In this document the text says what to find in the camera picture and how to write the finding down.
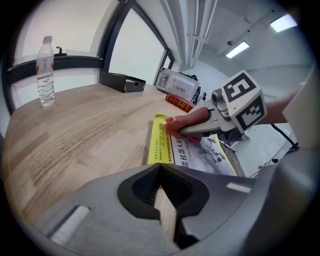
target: plastic bottle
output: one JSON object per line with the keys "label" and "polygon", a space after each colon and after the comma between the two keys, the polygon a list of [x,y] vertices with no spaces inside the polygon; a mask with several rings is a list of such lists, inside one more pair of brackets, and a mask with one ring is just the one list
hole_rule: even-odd
{"label": "plastic bottle", "polygon": [[36,56],[36,80],[39,98],[43,107],[55,102],[54,88],[54,50],[51,47],[52,36],[43,38],[43,45]]}

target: window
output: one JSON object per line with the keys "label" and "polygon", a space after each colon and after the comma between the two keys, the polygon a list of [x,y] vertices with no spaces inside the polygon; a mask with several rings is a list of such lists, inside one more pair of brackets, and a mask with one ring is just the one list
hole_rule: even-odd
{"label": "window", "polygon": [[58,53],[96,57],[106,24],[114,10],[112,0],[45,0],[22,27],[13,65],[35,60],[43,38],[52,36]]}
{"label": "window", "polygon": [[109,72],[143,79],[152,85],[164,52],[154,32],[131,9],[116,39]]}

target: wooden tabletop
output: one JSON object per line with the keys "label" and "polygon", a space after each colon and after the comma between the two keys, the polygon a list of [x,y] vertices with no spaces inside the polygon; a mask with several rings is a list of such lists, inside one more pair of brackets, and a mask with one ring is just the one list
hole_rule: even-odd
{"label": "wooden tabletop", "polygon": [[[2,161],[15,214],[35,224],[85,183],[147,164],[155,115],[185,114],[165,98],[151,85],[144,92],[121,93],[95,84],[58,92],[48,107],[36,99],[18,108],[5,134]],[[160,190],[156,208],[171,236],[175,210]]]}

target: ceiling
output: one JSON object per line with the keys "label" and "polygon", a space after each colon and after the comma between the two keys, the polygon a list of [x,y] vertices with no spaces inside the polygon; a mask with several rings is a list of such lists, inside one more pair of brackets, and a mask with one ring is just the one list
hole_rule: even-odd
{"label": "ceiling", "polygon": [[[211,63],[216,63],[215,68],[222,72],[223,66],[234,71],[310,66],[314,57],[297,26],[279,33],[270,27],[272,21],[284,14],[285,10],[271,0],[218,0],[204,51],[211,52],[212,58],[216,58]],[[250,47],[227,58],[226,54],[243,41]]]}

